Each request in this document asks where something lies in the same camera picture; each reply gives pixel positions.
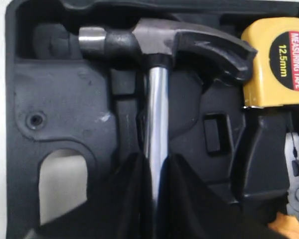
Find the red label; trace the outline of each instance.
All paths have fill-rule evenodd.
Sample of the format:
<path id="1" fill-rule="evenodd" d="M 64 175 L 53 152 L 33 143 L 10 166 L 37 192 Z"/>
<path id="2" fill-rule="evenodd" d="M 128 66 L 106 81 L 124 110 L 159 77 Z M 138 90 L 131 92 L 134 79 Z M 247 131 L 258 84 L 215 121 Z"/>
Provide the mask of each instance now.
<path id="1" fill-rule="evenodd" d="M 291 67 L 293 73 L 294 90 L 299 91 L 299 32 L 289 32 Z"/>

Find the hammer head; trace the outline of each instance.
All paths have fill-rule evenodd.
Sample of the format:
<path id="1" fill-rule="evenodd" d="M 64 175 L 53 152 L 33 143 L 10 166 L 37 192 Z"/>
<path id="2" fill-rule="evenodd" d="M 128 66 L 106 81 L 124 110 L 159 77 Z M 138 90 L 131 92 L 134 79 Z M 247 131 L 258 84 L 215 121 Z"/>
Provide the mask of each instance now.
<path id="1" fill-rule="evenodd" d="M 84 54 L 112 58 L 129 55 L 137 60 L 167 55 L 175 62 L 178 52 L 192 52 L 215 61 L 239 81 L 251 77 L 257 51 L 248 43 L 204 25 L 143 18 L 130 30 L 82 27 L 79 42 Z"/>

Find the tool case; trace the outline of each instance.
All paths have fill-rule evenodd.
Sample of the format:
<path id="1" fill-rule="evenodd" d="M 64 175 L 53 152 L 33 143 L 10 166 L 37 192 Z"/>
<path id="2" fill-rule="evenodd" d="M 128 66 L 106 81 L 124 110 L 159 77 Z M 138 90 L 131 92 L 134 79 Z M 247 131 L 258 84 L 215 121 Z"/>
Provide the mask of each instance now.
<path id="1" fill-rule="evenodd" d="M 207 25 L 240 38 L 255 20 L 278 16 L 299 17 L 299 3 L 12 1 L 6 10 L 7 239 L 63 238 L 60 228 L 76 228 L 76 236 L 68 233 L 64 238 L 102 238 L 93 231 L 96 224 L 109 231 L 126 226 L 129 218 L 138 221 L 138 209 L 144 206 L 132 207 L 129 200 L 142 200 L 124 197 L 122 190 L 141 191 L 136 176 L 121 187 L 114 180 L 110 189 L 99 190 L 100 182 L 121 165 L 142 167 L 135 159 L 142 160 L 144 75 L 128 61 L 109 67 L 84 59 L 78 45 L 80 26 L 130 28 L 141 17 L 161 18 Z M 259 225 L 272 222 L 286 204 L 285 140 L 291 125 L 299 134 L 299 108 L 243 109 L 242 87 L 220 79 L 214 62 L 191 54 L 178 58 L 169 83 L 171 154 L 184 159 L 197 179 L 231 208 Z M 40 230 L 40 166 L 58 149 L 72 149 L 85 158 L 88 203 L 74 210 L 74 216 L 57 220 L 49 237 L 35 237 L 31 233 Z M 105 194 L 112 196 L 102 198 Z M 122 198 L 125 211 L 108 213 Z M 94 218 L 94 210 L 101 215 Z M 134 217 L 126 218 L 126 212 Z M 116 224 L 114 214 L 124 223 Z M 145 224 L 136 221 L 135 227 Z"/>

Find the measuring tape label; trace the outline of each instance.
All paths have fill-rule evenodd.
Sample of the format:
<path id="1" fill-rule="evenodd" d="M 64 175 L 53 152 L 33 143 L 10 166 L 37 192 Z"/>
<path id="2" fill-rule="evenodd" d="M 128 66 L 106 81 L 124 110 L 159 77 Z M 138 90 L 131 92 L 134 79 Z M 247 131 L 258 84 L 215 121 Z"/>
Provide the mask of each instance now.
<path id="1" fill-rule="evenodd" d="M 270 47 L 270 68 L 285 87 L 299 91 L 299 31 L 279 35 Z"/>

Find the black plastic tool case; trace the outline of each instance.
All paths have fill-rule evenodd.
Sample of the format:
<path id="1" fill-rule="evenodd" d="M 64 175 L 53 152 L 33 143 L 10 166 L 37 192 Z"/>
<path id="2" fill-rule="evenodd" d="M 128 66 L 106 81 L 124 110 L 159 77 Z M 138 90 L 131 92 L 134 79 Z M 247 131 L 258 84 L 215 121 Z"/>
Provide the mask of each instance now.
<path id="1" fill-rule="evenodd" d="M 132 27 L 141 17 L 205 24 L 237 37 L 264 17 L 297 16 L 299 3 L 245 0 L 14 0 L 6 12 L 8 239 L 39 227 L 39 169 L 69 148 L 86 159 L 88 197 L 98 181 L 141 152 L 141 69 L 83 59 L 85 24 Z M 213 62 L 180 55 L 171 75 L 170 151 L 224 201 L 261 224 L 289 187 L 281 109 L 243 110 L 241 86 Z M 294 113 L 299 133 L 299 110 Z"/>

